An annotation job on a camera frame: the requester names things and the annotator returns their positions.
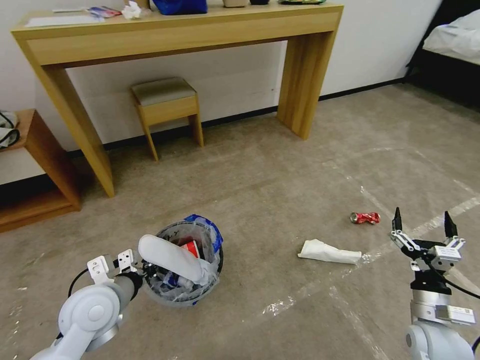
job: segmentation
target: wooden shelf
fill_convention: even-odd
[[[75,208],[57,189],[40,189],[36,193],[11,196],[0,205],[0,232],[19,228],[40,220],[74,211]]]
[[[0,233],[81,209],[75,168],[65,151],[34,109],[17,116],[20,140],[0,156],[26,149],[46,174],[0,185]]]

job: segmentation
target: bed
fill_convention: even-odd
[[[480,105],[480,0],[442,1],[405,80]]]

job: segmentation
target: towel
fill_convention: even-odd
[[[298,257],[334,263],[356,264],[362,257],[362,253],[360,251],[340,250],[323,241],[313,239],[305,241]]]

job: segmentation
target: trash bin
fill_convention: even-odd
[[[209,275],[208,283],[204,286],[194,285],[190,290],[182,286],[172,288],[164,283],[165,275],[168,273],[167,269],[144,261],[145,290],[155,301],[163,305],[171,307],[195,305],[219,283],[224,254],[223,239],[218,228],[208,219],[193,214],[183,221],[165,227],[156,236],[178,246],[196,241],[200,257],[211,263],[216,271]]]

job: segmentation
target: white bedding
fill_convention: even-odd
[[[423,49],[480,65],[480,9],[434,28]]]

